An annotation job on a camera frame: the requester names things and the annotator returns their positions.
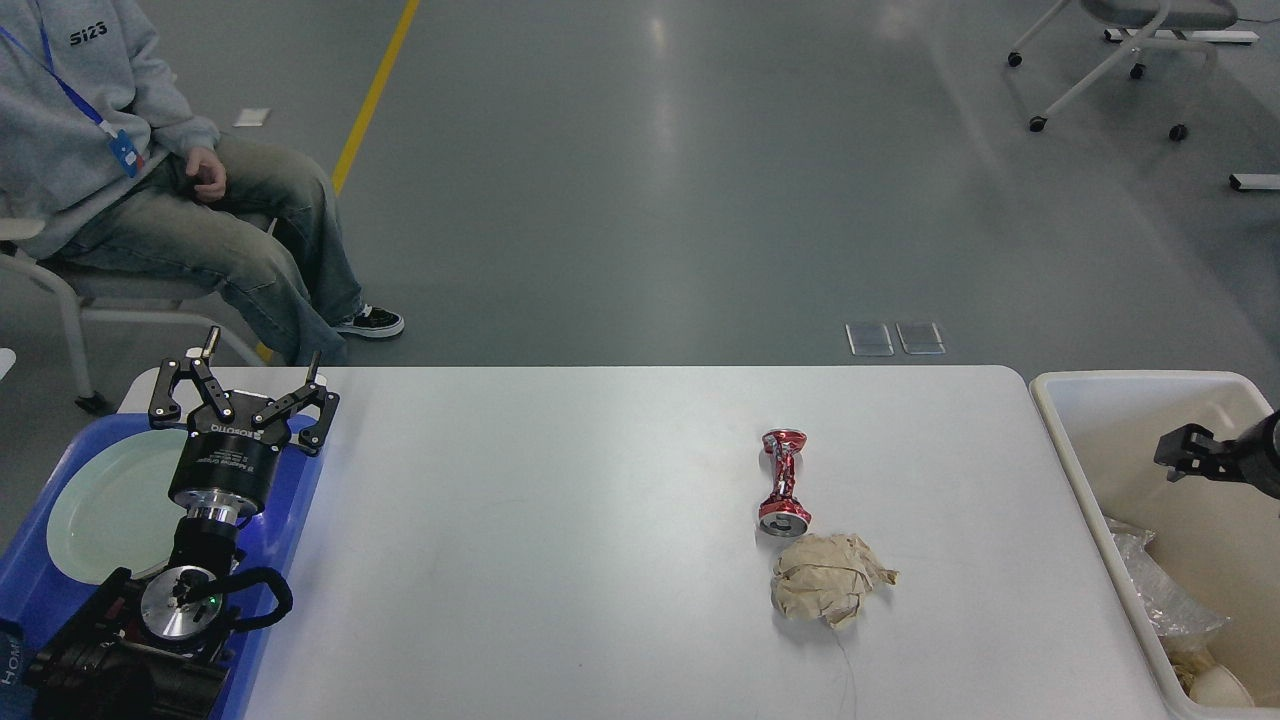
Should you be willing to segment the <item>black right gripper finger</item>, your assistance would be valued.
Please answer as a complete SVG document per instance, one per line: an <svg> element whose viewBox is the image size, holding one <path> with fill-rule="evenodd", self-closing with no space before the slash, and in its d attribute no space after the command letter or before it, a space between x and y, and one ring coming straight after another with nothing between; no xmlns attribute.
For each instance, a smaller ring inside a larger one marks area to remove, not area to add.
<svg viewBox="0 0 1280 720"><path fill-rule="evenodd" d="M1166 480L1203 477L1211 480L1244 483L1235 439L1215 439L1213 433L1198 424L1170 430L1158 439L1153 461L1167 468Z"/></svg>

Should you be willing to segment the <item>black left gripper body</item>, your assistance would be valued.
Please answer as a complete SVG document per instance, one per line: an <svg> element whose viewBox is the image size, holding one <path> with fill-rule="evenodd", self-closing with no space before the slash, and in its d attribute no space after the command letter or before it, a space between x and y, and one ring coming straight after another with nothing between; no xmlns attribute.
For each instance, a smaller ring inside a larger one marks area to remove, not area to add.
<svg viewBox="0 0 1280 720"><path fill-rule="evenodd" d="M283 448L292 438L287 420L262 429L191 419L168 496L184 507L211 506L212 496L230 496L251 518L266 510Z"/></svg>

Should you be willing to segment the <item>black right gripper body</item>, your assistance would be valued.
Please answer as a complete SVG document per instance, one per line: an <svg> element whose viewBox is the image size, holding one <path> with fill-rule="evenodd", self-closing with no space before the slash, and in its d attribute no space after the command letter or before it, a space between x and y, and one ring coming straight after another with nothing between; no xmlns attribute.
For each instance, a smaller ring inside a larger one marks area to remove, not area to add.
<svg viewBox="0 0 1280 720"><path fill-rule="evenodd" d="M1234 480L1279 498L1279 411L1242 433L1230 445Z"/></svg>

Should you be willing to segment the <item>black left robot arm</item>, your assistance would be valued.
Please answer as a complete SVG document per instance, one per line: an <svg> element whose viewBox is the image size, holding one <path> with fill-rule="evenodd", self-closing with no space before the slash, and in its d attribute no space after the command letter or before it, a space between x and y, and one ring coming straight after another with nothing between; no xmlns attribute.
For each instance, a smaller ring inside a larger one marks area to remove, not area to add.
<svg viewBox="0 0 1280 720"><path fill-rule="evenodd" d="M244 565L239 534L266 510L283 455L320 452L340 398L320 352L280 398L224 389L211 369L220 333L163 361L148 406L152 430L186 432L168 489L183 510L172 552L143 575L113 570L35 655L23 680L37 719L207 719L232 638L294 606L279 570Z"/></svg>

